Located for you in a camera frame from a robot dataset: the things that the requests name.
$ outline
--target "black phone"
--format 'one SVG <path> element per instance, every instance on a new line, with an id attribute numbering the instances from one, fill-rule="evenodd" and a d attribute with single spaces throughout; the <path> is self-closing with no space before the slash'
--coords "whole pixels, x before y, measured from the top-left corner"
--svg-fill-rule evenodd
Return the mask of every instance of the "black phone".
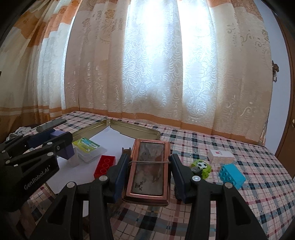
<path id="1" fill-rule="evenodd" d="M 67 120 L 66 119 L 63 119 L 63 118 L 57 118 L 57 119 L 54 119 L 50 122 L 47 122 L 47 123 L 44 123 L 40 126 L 38 126 L 36 128 L 36 131 L 37 132 L 43 132 L 49 128 L 54 128 L 54 127 L 57 127 L 58 125 L 61 125 L 63 123 L 65 123 Z"/>

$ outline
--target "wooden door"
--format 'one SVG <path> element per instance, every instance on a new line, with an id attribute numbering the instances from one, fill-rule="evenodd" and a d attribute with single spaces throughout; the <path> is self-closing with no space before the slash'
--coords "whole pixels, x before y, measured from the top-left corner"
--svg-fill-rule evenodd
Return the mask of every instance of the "wooden door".
<path id="1" fill-rule="evenodd" d="M 294 72 L 295 72 L 295 40 L 277 18 L 278 24 L 282 30 L 286 48 L 289 56 L 290 74 L 291 74 L 291 95 L 290 106 L 286 126 L 282 135 L 275 156 L 283 164 L 292 178 L 295 176 L 295 99 L 294 99 Z"/>

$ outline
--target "metal rivet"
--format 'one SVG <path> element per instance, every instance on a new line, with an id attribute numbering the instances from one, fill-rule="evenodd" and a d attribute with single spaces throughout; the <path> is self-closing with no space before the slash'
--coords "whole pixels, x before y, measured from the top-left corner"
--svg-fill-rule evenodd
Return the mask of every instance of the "metal rivet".
<path id="1" fill-rule="evenodd" d="M 232 188 L 232 184 L 231 184 L 230 182 L 226 182 L 226 183 L 224 184 L 224 186 L 225 186 L 226 188 Z"/>
<path id="2" fill-rule="evenodd" d="M 72 188 L 73 186 L 75 186 L 74 182 L 68 182 L 67 187 L 68 188 Z"/>
<path id="3" fill-rule="evenodd" d="M 102 182 L 106 181 L 106 180 L 108 180 L 108 176 L 102 175 L 102 176 L 99 177 L 99 180 L 102 181 Z"/>
<path id="4" fill-rule="evenodd" d="M 198 182 L 198 181 L 201 180 L 201 178 L 199 176 L 193 176 L 192 180 L 195 181 L 195 182 Z"/>

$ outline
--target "cloth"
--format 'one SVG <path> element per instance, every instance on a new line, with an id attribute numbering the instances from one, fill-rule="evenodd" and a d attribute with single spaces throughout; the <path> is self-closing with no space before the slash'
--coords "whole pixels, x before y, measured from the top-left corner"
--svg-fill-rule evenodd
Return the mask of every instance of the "cloth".
<path id="1" fill-rule="evenodd" d="M 19 127 L 15 132 L 10 133 L 8 135 L 8 137 L 6 138 L 6 141 L 11 140 L 17 136 L 23 136 L 31 129 L 32 129 L 31 127 Z"/>
<path id="2" fill-rule="evenodd" d="M 73 133 L 107 117 L 72 112 L 64 115 L 63 118 L 67 119 L 67 122 L 56 129 Z M 207 161 L 209 149 L 232 152 L 235 156 L 233 163 L 246 177 L 239 193 L 250 206 L 267 237 L 270 240 L 279 239 L 289 226 L 295 215 L 295 183 L 267 148 L 182 129 L 138 123 L 127 119 L 122 121 L 159 130 L 161 140 L 170 142 L 171 153 L 177 153 L 181 162 L 187 166 L 197 158 L 209 163 Z M 220 165 L 211 164 L 211 166 L 212 172 L 206 181 L 222 183 L 218 177 Z M 44 193 L 44 189 L 39 190 L 42 193 L 40 197 L 36 195 L 31 197 L 30 203 L 35 220 L 44 213 L 41 207 L 42 202 L 53 200 L 51 194 Z M 174 185 L 171 184 L 171 200 L 167 207 L 123 202 L 111 217 L 114 239 L 184 239 L 191 205 L 177 201 L 173 189 Z M 211 202 L 210 239 L 215 239 L 215 225 L 216 204 Z"/>
<path id="3" fill-rule="evenodd" d="M 67 110 L 64 65 L 81 0 L 36 0 L 0 47 L 0 141 L 20 126 L 42 124 Z"/>
<path id="4" fill-rule="evenodd" d="M 253 0 L 84 0 L 64 82 L 67 108 L 257 143 L 268 33 Z"/>

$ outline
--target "sheer curtain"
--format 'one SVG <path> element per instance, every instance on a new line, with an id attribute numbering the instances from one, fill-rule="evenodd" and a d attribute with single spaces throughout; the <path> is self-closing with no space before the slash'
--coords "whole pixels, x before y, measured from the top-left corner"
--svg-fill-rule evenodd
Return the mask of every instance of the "sheer curtain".
<path id="1" fill-rule="evenodd" d="M 65 101 L 257 143 L 271 66 L 252 0 L 84 0 L 68 44 Z"/>
<path id="2" fill-rule="evenodd" d="M 0 48 L 0 141 L 18 127 L 43 123 L 66 109 L 64 67 L 80 0 L 38 0 Z"/>

